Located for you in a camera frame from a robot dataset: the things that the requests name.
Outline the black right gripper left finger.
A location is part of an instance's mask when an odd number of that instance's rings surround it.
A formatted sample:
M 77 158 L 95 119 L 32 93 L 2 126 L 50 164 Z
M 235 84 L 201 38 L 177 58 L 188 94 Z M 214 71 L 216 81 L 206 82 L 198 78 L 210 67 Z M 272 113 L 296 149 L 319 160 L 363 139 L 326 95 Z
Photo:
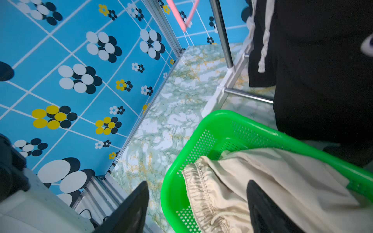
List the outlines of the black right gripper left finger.
M 96 233 L 142 233 L 149 203 L 149 189 L 146 181 L 95 229 Z

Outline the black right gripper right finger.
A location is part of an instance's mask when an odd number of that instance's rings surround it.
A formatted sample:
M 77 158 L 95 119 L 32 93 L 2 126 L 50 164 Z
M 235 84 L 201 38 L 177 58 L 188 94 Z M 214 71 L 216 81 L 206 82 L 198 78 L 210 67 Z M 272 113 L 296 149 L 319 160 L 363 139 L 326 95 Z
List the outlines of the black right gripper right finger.
M 299 228 L 253 180 L 246 189 L 254 233 L 302 233 Z

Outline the beige shorts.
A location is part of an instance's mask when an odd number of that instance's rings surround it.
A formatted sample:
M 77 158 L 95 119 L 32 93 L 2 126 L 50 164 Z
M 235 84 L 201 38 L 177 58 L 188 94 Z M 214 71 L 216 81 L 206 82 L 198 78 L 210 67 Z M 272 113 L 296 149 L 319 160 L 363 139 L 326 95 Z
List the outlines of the beige shorts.
M 373 204 L 328 164 L 280 149 L 206 156 L 182 172 L 204 233 L 370 233 Z

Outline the black shorts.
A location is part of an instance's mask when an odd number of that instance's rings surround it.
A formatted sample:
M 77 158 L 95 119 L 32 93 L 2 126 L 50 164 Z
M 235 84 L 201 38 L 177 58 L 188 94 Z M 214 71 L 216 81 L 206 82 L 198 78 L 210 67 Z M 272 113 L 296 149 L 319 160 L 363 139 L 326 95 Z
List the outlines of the black shorts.
M 373 160 L 372 1 L 257 1 L 249 85 L 275 86 L 277 129 L 359 167 Z

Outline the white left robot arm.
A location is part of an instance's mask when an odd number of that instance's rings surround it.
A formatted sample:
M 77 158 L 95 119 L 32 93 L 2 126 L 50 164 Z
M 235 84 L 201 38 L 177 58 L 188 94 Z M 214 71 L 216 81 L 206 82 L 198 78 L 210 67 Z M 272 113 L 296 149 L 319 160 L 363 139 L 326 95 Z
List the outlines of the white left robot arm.
M 71 208 L 77 197 L 53 194 L 1 135 L 1 232 L 92 233 L 89 219 Z

